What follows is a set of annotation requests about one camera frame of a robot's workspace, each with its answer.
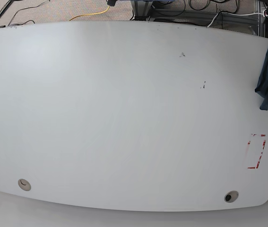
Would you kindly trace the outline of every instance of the white table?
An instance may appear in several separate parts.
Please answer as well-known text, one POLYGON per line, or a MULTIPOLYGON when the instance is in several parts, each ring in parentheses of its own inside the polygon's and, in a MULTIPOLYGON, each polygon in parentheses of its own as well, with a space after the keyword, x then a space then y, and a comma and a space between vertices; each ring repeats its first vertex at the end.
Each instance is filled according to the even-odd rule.
POLYGON ((268 111, 254 88, 267 47, 148 22, 0 29, 0 191, 114 210, 265 203, 268 111), (266 135, 256 169, 251 134, 266 135))

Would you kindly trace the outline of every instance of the white cable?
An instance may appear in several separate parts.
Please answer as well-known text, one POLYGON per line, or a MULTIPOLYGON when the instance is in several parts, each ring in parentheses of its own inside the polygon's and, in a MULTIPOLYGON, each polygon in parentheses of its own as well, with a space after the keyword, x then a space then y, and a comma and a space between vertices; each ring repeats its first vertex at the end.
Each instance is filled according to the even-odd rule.
MULTIPOLYGON (((227 13, 227 12, 222 12, 222 13, 226 13, 226 14, 230 14, 230 15, 234 15, 234 16, 241 16, 241 17, 251 16, 251 15, 256 15, 256 14, 260 14, 260 15, 264 16, 264 13, 250 13, 250 14, 234 14, 234 13, 227 13)), ((208 27, 210 27, 214 23, 214 21, 215 21, 215 19, 217 18, 218 15, 219 15, 219 13, 217 13, 214 16, 213 20, 210 22, 210 24, 208 25, 208 27)))

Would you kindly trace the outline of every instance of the yellow cable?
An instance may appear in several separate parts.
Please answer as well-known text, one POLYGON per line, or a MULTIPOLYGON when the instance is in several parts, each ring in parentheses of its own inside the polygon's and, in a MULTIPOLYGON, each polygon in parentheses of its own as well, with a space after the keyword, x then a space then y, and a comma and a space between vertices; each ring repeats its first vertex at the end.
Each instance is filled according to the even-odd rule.
POLYGON ((110 8, 110 6, 105 10, 105 11, 102 11, 102 12, 99 12, 99 13, 89 13, 89 14, 82 14, 82 15, 79 15, 79 16, 76 16, 76 17, 73 17, 71 20, 74 20, 75 18, 78 18, 78 17, 84 17, 84 16, 91 16, 91 15, 97 15, 97 14, 102 14, 102 13, 105 13, 106 11, 108 11, 110 8))

